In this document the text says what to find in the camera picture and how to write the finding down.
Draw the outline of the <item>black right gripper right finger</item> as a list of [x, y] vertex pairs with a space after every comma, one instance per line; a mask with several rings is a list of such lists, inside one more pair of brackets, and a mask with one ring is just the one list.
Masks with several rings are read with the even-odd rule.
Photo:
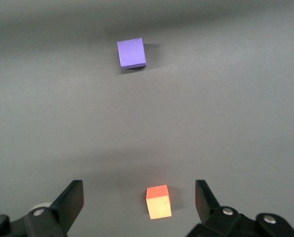
[[201, 222], [189, 237], [294, 237], [294, 228], [279, 215], [260, 213], [252, 220], [221, 206], [205, 180], [196, 180], [195, 205]]

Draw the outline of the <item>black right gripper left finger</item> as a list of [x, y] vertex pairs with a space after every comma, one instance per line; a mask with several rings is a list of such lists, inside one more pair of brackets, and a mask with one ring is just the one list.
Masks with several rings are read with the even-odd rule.
[[83, 182], [74, 180], [49, 207], [36, 207], [12, 222], [0, 214], [0, 237], [66, 237], [83, 206]]

